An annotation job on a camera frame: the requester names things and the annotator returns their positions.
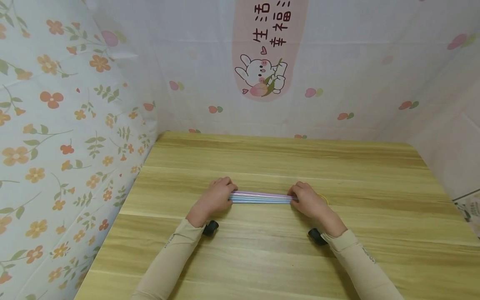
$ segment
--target person's right hand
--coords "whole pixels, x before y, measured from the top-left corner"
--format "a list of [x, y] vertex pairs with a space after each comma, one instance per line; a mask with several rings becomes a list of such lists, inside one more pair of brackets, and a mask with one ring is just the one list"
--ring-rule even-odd
[[298, 202], [291, 200], [290, 204], [309, 218], [319, 219], [322, 211], [328, 209], [326, 201], [306, 182], [297, 182], [290, 188], [287, 195], [298, 198]]
[[306, 182], [297, 182], [287, 193], [296, 196], [298, 202], [291, 200], [290, 204], [307, 217], [315, 219], [324, 228], [325, 232], [336, 238], [341, 236], [347, 227], [340, 217], [328, 206], [327, 202], [320, 197]]
[[237, 189], [237, 185], [230, 177], [212, 181], [185, 218], [194, 227], [203, 226], [211, 214], [227, 210], [232, 206], [232, 201], [228, 197]]

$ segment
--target arm sleeve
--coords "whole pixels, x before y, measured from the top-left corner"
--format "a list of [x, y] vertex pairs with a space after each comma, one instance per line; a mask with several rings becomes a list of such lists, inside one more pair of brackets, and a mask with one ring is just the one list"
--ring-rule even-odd
[[195, 228], [189, 221], [182, 220], [148, 267], [131, 300], [167, 300], [204, 228]]
[[322, 237], [347, 271], [360, 299], [403, 300], [392, 281], [359, 243], [352, 231], [347, 230], [338, 238], [326, 233], [323, 233]]

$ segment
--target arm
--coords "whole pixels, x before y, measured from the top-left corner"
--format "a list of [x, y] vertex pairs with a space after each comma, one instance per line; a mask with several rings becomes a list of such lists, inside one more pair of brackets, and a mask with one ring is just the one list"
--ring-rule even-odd
[[227, 210], [228, 196], [237, 186], [229, 177], [219, 178], [193, 205], [133, 292], [131, 300], [167, 300], [193, 250], [202, 236], [205, 222], [216, 211]]
[[340, 217], [308, 183], [297, 182], [288, 191], [299, 201], [291, 204], [304, 215], [318, 221], [325, 230], [322, 237], [350, 276], [362, 300], [403, 300], [392, 281], [348, 230]]

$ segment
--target wood grain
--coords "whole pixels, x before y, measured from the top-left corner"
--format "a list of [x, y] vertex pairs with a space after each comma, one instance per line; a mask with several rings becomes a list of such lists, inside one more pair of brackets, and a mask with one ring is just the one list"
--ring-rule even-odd
[[[77, 294], [127, 300], [212, 179], [285, 194], [298, 180], [325, 195], [406, 299], [480, 298], [480, 243], [407, 144], [167, 132]], [[358, 299], [315, 226], [285, 204], [235, 204], [214, 217], [171, 299]]]

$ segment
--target bundle of straws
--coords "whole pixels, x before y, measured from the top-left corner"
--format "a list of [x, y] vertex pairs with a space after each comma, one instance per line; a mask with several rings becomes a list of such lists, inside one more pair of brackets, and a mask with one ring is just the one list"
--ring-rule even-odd
[[233, 191], [229, 199], [233, 203], [266, 203], [266, 204], [289, 204], [291, 200], [298, 201], [297, 197], [261, 192]]

